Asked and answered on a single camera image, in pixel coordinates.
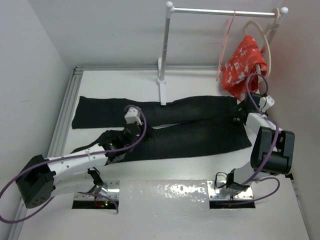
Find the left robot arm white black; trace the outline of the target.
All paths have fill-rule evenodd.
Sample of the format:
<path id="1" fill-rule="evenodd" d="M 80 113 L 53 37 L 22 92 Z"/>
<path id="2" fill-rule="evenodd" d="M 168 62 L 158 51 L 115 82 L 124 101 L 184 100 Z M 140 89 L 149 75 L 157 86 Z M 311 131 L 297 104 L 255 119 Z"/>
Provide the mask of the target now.
<path id="1" fill-rule="evenodd" d="M 149 125 L 127 123 L 123 130 L 107 130 L 68 155 L 32 157 L 15 181 L 26 208 L 41 206 L 57 195 L 89 193 L 93 187 L 103 185 L 97 168 L 123 160 L 138 144 L 148 141 L 152 133 Z"/>

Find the black trousers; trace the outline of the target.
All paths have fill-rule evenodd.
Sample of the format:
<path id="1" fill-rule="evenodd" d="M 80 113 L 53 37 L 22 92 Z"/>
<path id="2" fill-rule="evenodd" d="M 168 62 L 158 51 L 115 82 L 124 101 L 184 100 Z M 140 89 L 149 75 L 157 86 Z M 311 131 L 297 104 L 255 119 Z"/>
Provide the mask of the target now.
<path id="1" fill-rule="evenodd" d="M 92 144 L 105 143 L 120 135 L 118 128 L 125 125 L 128 105 L 139 107 L 152 129 L 146 140 L 125 155 L 124 162 L 219 155 L 252 145 L 243 123 L 236 120 L 237 100 L 231 96 L 192 96 L 167 105 L 81 96 L 71 126 L 105 128 Z"/>

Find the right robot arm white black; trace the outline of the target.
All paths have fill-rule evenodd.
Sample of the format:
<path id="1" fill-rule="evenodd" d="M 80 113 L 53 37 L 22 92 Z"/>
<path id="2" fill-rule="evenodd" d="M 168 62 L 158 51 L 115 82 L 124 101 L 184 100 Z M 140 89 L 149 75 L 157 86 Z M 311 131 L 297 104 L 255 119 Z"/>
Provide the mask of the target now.
<path id="1" fill-rule="evenodd" d="M 274 105 L 269 95 L 248 93 L 237 106 L 237 122 L 244 123 L 255 134 L 250 160 L 226 174 L 224 182 L 214 180 L 215 189 L 229 196 L 246 191 L 254 182 L 268 176 L 286 175 L 291 171 L 295 134 L 283 130 L 266 114 Z"/>

